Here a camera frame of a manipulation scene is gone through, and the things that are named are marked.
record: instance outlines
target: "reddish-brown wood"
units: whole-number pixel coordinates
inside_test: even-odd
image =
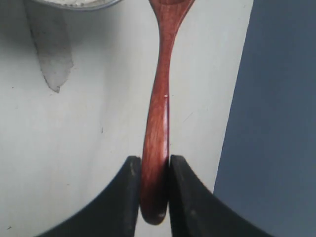
[[[169,66],[180,24],[195,0],[150,0],[159,26],[159,58],[146,127],[142,158],[141,212],[158,225],[168,203]]]

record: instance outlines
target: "blue-gray surface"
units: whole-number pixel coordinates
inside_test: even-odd
[[[316,0],[254,1],[214,194],[274,236],[316,236]]]

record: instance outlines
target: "spoon handle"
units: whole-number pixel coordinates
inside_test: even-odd
[[[141,212],[146,222],[158,225],[168,203],[169,67],[180,24],[194,0],[150,0],[159,26],[160,45],[156,77],[147,118],[142,158]]]

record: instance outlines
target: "wood grain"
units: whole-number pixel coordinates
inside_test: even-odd
[[[168,203],[169,67],[178,29],[195,0],[150,0],[156,14],[160,45],[156,77],[149,105],[142,158],[141,212],[158,225]]]

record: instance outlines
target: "wooden spoon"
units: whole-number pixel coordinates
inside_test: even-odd
[[[145,134],[140,207],[146,222],[158,225],[168,203],[169,67],[173,43],[195,0],[149,0],[156,14],[160,47]]]

